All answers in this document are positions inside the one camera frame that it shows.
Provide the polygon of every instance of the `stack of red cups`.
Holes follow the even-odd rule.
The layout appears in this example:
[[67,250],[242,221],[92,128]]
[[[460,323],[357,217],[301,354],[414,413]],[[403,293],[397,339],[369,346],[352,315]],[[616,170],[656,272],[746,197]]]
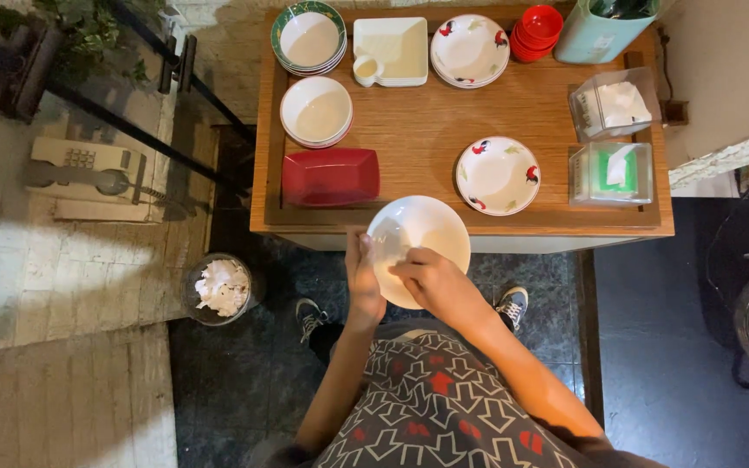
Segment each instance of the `stack of red cups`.
[[563,15],[548,5],[536,5],[525,10],[510,33],[510,50],[520,62],[533,62],[545,57],[563,30]]

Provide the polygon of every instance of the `black pants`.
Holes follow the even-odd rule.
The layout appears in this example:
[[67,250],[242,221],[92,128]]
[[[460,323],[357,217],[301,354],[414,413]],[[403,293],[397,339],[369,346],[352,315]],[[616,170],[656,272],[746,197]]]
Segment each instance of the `black pants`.
[[[498,314],[502,317],[502,322],[508,330],[514,330],[514,323],[505,314]],[[317,358],[322,361],[323,364],[328,366],[331,361],[331,348],[337,343],[339,335],[343,332],[343,326],[339,323],[327,323],[320,325],[311,332],[311,337],[308,339],[308,347],[317,355]]]

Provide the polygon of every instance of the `red rectangular tray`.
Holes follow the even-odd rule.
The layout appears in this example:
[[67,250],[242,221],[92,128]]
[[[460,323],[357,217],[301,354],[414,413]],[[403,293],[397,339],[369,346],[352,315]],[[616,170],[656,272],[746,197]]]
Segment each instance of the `red rectangular tray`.
[[380,195],[377,152],[329,148],[289,154],[282,160],[282,200],[305,207],[369,202]]

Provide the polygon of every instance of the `clear acrylic box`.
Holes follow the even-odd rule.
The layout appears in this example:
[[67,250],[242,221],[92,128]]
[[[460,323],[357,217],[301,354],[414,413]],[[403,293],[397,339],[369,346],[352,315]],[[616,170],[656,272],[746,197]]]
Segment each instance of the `clear acrylic box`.
[[[624,180],[609,184],[609,160],[615,155],[615,163],[625,161]],[[569,160],[568,199],[572,206],[645,205],[653,196],[651,176],[649,143],[589,143]]]
[[568,105],[580,143],[625,137],[661,121],[649,67],[594,75],[571,93]]

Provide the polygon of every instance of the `shoelace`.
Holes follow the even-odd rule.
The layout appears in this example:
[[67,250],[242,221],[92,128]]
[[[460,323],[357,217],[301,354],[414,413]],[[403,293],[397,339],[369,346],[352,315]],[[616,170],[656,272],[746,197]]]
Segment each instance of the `shoelace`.
[[[328,316],[325,312],[320,312],[320,315]],[[311,333],[314,331],[315,328],[317,328],[320,325],[323,325],[324,322],[322,322],[320,319],[313,315],[307,315],[305,318],[302,319],[302,339],[300,340],[300,343],[305,343],[308,338],[311,336]]]
[[522,306],[511,301],[505,305],[505,307],[502,309],[502,312],[510,317],[510,321],[514,323],[514,330],[518,331],[519,317],[522,315]]

